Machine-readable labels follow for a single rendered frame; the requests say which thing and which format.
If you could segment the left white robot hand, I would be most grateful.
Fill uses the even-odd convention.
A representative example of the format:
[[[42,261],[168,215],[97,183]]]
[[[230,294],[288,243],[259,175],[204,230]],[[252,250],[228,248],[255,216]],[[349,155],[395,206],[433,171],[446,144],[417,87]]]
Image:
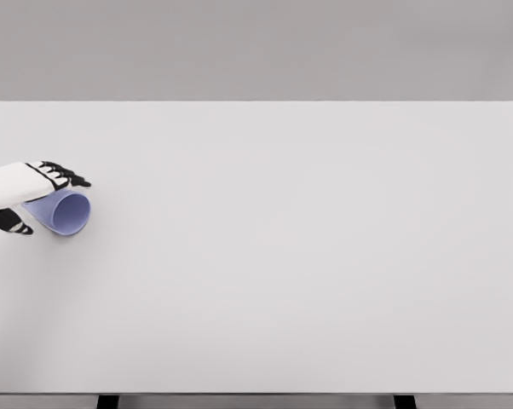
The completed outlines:
[[[33,229],[14,211],[14,207],[68,187],[90,188],[92,184],[75,171],[51,161],[14,162],[0,166],[0,230],[33,235]]]

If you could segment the lavender blue cup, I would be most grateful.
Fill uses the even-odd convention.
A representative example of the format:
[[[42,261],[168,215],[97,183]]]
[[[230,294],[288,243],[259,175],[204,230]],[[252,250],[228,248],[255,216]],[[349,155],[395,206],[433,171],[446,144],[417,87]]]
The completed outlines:
[[[85,195],[68,189],[25,202],[22,207],[47,229],[62,236],[74,235],[83,229],[91,211]]]

